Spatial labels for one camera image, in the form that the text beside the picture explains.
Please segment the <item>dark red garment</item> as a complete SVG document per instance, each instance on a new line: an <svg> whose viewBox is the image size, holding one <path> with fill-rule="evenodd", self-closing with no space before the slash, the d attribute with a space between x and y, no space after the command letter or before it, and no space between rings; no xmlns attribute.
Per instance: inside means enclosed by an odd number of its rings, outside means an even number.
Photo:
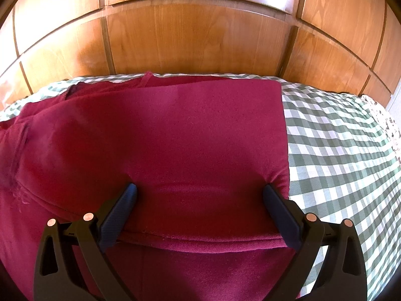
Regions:
<svg viewBox="0 0 401 301"><path fill-rule="evenodd" d="M262 202L289 193L281 84L77 84L1 123L1 261L33 299L49 219L139 197L107 258L138 300L261 300L291 261Z"/></svg>

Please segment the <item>floral patterned pillow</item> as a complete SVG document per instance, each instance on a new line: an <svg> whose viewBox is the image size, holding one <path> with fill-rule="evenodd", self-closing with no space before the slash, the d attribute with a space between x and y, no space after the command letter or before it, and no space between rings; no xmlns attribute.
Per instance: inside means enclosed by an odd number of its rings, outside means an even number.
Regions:
<svg viewBox="0 0 401 301"><path fill-rule="evenodd" d="M400 126L380 103L368 95L362 95L361 99L365 102L370 114L387 136L395 157L400 162Z"/></svg>

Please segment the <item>wooden panelled headboard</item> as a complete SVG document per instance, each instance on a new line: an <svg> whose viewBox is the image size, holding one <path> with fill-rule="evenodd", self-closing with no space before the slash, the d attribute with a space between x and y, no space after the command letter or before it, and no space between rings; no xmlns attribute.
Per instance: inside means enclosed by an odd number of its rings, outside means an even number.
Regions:
<svg viewBox="0 0 401 301"><path fill-rule="evenodd" d="M391 0L1 0L1 106L78 76L249 73L368 95L400 83Z"/></svg>

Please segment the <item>green white checkered bedspread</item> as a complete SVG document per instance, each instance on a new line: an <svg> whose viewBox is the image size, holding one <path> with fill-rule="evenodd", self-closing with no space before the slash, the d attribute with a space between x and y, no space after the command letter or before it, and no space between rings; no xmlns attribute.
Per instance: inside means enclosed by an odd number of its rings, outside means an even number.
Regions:
<svg viewBox="0 0 401 301"><path fill-rule="evenodd" d="M361 97L282 81L289 196L324 219L356 222L368 299L400 265L400 162Z"/></svg>

